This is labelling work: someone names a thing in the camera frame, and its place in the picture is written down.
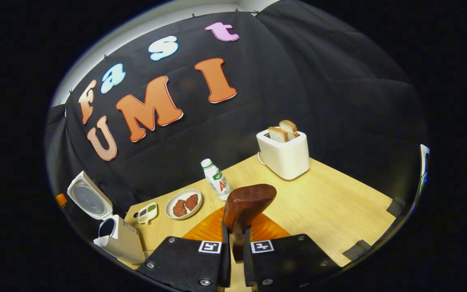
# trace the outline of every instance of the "orange object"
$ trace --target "orange object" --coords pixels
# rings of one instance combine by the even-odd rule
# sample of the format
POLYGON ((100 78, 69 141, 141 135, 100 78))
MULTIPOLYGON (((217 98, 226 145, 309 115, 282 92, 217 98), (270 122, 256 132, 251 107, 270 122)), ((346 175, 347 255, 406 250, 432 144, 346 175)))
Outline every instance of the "orange object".
POLYGON ((111 135, 111 132, 109 131, 109 128, 107 127, 107 117, 105 115, 99 118, 98 122, 96 123, 96 127, 102 130, 102 134, 104 134, 104 138, 107 141, 109 148, 105 150, 102 147, 102 144, 100 144, 99 139, 96 137, 95 128, 91 128, 89 130, 87 138, 91 142, 91 145, 93 145, 93 148, 95 149, 97 155, 99 155, 99 157, 102 160, 111 161, 116 157, 118 148, 116 147, 116 142, 115 142, 115 139, 113 139, 113 135, 111 135))
MULTIPOLYGON (((217 209, 192 228, 183 238, 222 242, 221 222, 224 212, 224 207, 217 209)), ((291 236, 291 234, 264 214, 260 214, 252 221, 250 241, 274 240, 287 236, 291 236)))
POLYGON ((93 113, 93 107, 89 106, 90 102, 93 102, 94 94, 93 89, 96 86, 96 80, 93 80, 89 83, 86 87, 86 90, 82 93, 80 98, 78 99, 78 103, 80 103, 80 109, 82 110, 82 123, 85 125, 93 113))
POLYGON ((231 87, 226 80, 225 73, 221 65, 225 61, 221 58, 212 58, 197 63, 194 68, 203 73, 210 95, 208 100, 211 103, 218 103, 234 97, 237 90, 231 87))
POLYGON ((159 76, 151 80, 145 88, 145 102, 137 100, 131 94, 121 98, 116 109, 124 114, 127 126, 131 131, 131 141, 140 141, 147 131, 140 128, 138 122, 150 131, 154 131, 154 111, 158 114, 158 125, 167 126, 183 117, 183 111, 176 108, 169 91, 167 91, 167 76, 159 76))
POLYGON ((59 204, 61 208, 63 208, 68 202, 64 194, 58 194, 55 198, 57 199, 57 203, 59 204))

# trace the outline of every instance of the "bottle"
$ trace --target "bottle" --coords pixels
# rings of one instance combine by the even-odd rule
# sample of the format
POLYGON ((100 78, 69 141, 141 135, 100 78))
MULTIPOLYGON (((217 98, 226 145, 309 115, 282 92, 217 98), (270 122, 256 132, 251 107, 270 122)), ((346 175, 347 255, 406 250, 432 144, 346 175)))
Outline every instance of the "bottle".
POLYGON ((208 158, 201 162, 201 167, 204 169, 204 176, 219 196, 219 199, 226 201, 228 195, 232 192, 226 177, 208 158))

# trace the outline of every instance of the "toast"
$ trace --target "toast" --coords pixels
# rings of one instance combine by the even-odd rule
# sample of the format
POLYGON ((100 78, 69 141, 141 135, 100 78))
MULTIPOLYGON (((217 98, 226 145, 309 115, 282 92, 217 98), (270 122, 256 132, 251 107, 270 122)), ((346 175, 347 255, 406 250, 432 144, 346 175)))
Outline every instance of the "toast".
POLYGON ((280 129, 283 129, 287 132, 289 140, 293 140, 296 137, 298 137, 297 126, 290 120, 282 120, 280 121, 278 126, 280 127, 280 129))
POLYGON ((276 127, 268 127, 269 137, 275 141, 285 143, 289 141, 289 136, 286 131, 276 127))

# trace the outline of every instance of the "wooden table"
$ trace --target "wooden table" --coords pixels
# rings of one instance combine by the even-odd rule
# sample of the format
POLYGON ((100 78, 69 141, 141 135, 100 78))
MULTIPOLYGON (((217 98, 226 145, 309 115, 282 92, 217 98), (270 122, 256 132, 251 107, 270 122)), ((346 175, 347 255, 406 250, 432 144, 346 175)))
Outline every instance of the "wooden table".
MULTIPOLYGON (((277 195, 264 214, 291 235, 309 235, 336 264, 345 266, 350 262, 343 255, 345 251, 359 240, 374 244, 392 224, 395 218, 386 211, 392 199, 314 159, 310 159, 310 163, 310 169, 293 180, 280 178, 262 165, 257 155, 222 171, 233 189, 258 183, 273 185, 277 195)), ((203 178, 171 193, 131 206, 125 220, 138 230, 141 244, 150 255, 167 236, 182 237, 224 205, 225 202, 219 200, 203 178), (165 214, 167 202, 185 189, 201 192, 203 204, 200 210, 184 220, 169 218, 165 214), (151 224, 138 224, 133 215, 152 202, 158 204, 158 217, 151 224)), ((126 265, 138 268, 138 265, 126 265)), ((226 291, 251 291, 250 287, 244 285, 243 264, 236 264, 232 260, 231 286, 226 291)))

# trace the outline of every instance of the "letter s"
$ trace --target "letter s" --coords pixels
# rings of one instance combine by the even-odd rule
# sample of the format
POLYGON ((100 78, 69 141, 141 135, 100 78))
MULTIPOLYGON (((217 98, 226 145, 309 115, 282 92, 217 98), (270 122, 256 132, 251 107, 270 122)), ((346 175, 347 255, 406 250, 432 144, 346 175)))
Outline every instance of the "letter s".
POLYGON ((176 40, 178 39, 174 35, 170 35, 150 44, 148 50, 153 53, 150 55, 150 59, 152 61, 158 61, 161 58, 172 55, 178 50, 178 44, 175 43, 176 40))

